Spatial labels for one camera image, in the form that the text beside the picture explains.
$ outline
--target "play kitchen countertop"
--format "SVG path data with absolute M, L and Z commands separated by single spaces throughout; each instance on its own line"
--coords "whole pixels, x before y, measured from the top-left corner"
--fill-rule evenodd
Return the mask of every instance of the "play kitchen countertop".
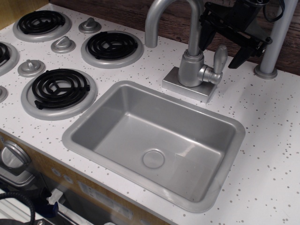
M 278 72 L 273 80 L 254 75 L 256 64 L 246 62 L 238 69 L 225 67 L 223 79 L 209 103 L 204 104 L 162 88 L 162 79 L 179 66 L 186 44 L 160 37 L 158 47 L 144 46 L 142 57 L 118 69 L 90 66 L 81 58 L 82 43 L 91 35 L 78 26 L 88 15 L 51 4 L 43 10 L 63 12 L 72 20 L 66 34 L 76 48 L 66 54 L 51 51 L 53 41 L 28 43 L 17 39 L 13 25 L 0 30 L 0 41 L 12 44 L 20 53 L 17 66 L 0 76 L 8 97 L 0 103 L 0 131 L 36 151 L 71 168 L 126 200 L 170 224 L 232 225 L 292 224 L 300 222 L 300 77 Z M 144 32 L 95 18 L 102 30 L 122 30 L 136 35 L 144 44 Z M 212 66 L 213 52 L 205 51 L 205 63 Z M 72 68 L 84 71 L 96 82 L 102 96 L 118 81 L 133 81 L 239 121 L 246 136 L 222 190 L 211 209 L 191 213 L 173 205 L 122 176 L 66 149 L 61 137 L 80 116 L 58 121 L 38 120 L 21 105 L 21 92 L 31 78 L 18 75 L 27 59 L 41 60 L 46 70 Z

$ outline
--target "metal post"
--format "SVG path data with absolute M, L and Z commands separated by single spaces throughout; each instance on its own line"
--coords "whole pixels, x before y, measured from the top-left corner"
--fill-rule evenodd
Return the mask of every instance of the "metal post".
M 282 18 L 274 23 L 271 32 L 273 42 L 267 46 L 261 64 L 257 65 L 254 69 L 254 72 L 258 77 L 263 79 L 273 79 L 277 76 L 275 64 L 292 21 L 297 3 L 298 0 L 285 0 L 284 14 Z

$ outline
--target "sink drain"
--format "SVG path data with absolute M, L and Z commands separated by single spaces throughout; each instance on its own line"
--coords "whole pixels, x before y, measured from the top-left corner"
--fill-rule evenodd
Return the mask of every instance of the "sink drain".
M 144 157 L 142 158 L 145 166 L 151 168 L 151 169 L 156 169 L 161 167 L 164 162 L 165 158 L 162 153 L 160 153 L 157 150 L 150 150 L 148 151 Z

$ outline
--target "sink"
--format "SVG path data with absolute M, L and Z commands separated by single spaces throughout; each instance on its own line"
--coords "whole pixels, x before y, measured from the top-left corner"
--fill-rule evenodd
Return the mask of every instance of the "sink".
M 185 210 L 203 212 L 214 204 L 244 136 L 234 119 L 121 81 L 62 142 Z

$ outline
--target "burner coil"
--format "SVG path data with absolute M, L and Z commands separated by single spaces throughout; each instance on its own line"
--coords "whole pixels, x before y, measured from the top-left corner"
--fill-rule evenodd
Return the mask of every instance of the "burner coil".
M 41 34 L 65 24 L 65 18 L 55 11 L 35 11 L 23 16 L 18 23 L 24 34 Z
M 0 64 L 6 60 L 9 60 L 9 50 L 6 44 L 0 42 Z
M 38 109 L 60 109 L 73 105 L 90 91 L 86 78 L 71 69 L 46 71 L 35 79 L 31 88 Z
M 134 53 L 137 47 L 134 38 L 124 33 L 100 32 L 87 43 L 88 51 L 98 60 L 122 59 Z

